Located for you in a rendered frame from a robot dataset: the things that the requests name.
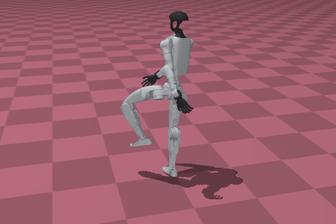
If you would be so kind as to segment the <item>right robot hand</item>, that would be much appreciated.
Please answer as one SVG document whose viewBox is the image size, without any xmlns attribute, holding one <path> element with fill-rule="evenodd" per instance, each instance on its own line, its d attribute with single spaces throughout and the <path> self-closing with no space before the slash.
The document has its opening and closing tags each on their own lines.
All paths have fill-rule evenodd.
<svg viewBox="0 0 336 224">
<path fill-rule="evenodd" d="M 160 70 L 159 70 L 160 71 Z M 151 75 L 151 76 L 145 76 L 145 77 L 143 77 L 143 79 L 145 79 L 145 78 L 147 78 L 146 80 L 144 80 L 141 84 L 143 84 L 143 83 L 145 83 L 146 81 L 146 83 L 143 85 L 143 87 L 147 84 L 147 83 L 149 83 L 149 84 L 147 84 L 147 86 L 149 86 L 150 84 L 151 84 L 151 86 L 153 85 L 153 84 L 155 84 L 156 83 L 156 80 L 157 79 L 160 79 L 160 78 L 158 78 L 158 76 L 156 75 L 159 71 L 157 71 L 154 75 Z M 162 76 L 163 77 L 163 76 Z"/>
</svg>

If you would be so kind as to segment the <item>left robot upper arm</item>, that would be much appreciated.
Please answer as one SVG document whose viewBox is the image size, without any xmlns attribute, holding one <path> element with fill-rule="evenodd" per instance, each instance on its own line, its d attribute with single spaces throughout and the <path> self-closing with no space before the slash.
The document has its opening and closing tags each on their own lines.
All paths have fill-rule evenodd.
<svg viewBox="0 0 336 224">
<path fill-rule="evenodd" d="M 173 47 L 172 38 L 161 41 L 160 47 L 163 52 L 163 58 L 166 62 L 165 66 L 169 66 L 173 72 L 174 65 L 173 65 L 173 57 L 172 57 L 172 47 Z"/>
</svg>

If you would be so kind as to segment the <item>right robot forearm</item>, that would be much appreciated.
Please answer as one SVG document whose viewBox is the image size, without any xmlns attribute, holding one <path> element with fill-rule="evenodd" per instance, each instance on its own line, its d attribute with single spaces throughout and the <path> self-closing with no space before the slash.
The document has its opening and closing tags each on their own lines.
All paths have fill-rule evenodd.
<svg viewBox="0 0 336 224">
<path fill-rule="evenodd" d="M 163 68 L 162 68 L 163 69 Z M 158 78 L 162 77 L 164 74 L 163 70 L 160 70 L 156 75 L 158 76 Z"/>
</svg>

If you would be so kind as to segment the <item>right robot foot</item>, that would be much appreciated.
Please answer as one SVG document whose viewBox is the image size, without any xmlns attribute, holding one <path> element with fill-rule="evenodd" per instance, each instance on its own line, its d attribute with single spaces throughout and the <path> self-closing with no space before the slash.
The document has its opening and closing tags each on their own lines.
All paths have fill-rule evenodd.
<svg viewBox="0 0 336 224">
<path fill-rule="evenodd" d="M 177 170 L 175 168 L 172 167 L 172 169 L 169 169 L 169 166 L 166 167 L 162 167 L 162 170 L 165 172 L 165 173 L 168 173 L 170 176 L 172 177 L 176 177 L 177 176 Z"/>
</svg>

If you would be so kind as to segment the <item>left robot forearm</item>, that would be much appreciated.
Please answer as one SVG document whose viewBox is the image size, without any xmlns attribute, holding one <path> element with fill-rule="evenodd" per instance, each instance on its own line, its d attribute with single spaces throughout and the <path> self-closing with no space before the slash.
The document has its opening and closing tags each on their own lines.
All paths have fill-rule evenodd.
<svg viewBox="0 0 336 224">
<path fill-rule="evenodd" d="M 175 98 L 179 97 L 179 94 L 177 92 L 177 90 L 179 90 L 179 87 L 176 82 L 176 75 L 172 72 L 169 66 L 164 66 L 163 72 L 166 76 L 166 79 L 168 80 L 169 88 L 172 92 L 173 97 Z"/>
</svg>

